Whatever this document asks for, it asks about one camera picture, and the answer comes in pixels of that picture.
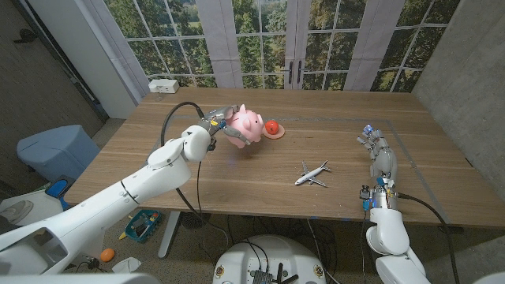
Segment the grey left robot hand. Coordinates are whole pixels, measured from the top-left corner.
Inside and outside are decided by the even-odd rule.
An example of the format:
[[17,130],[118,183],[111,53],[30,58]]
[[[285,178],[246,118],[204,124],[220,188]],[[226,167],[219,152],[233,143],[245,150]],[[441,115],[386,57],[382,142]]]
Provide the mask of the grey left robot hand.
[[202,110],[198,110],[197,113],[201,119],[199,125],[207,129],[210,136],[214,136],[220,129],[222,129],[227,136],[238,138],[246,145],[250,145],[250,142],[238,129],[235,129],[226,123],[226,121],[237,113],[238,110],[238,105],[224,106],[211,110],[206,114],[204,114]]

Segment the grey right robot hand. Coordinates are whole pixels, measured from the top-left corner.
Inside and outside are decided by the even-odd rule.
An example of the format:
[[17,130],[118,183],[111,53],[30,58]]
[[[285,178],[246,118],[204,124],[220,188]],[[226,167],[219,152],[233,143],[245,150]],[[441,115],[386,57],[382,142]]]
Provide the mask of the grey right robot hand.
[[398,173],[398,163],[395,152],[390,148],[387,140],[380,129],[374,129],[371,125],[363,128],[364,138],[358,137],[358,143],[369,153],[372,165],[370,176],[382,178],[389,188],[395,187]]

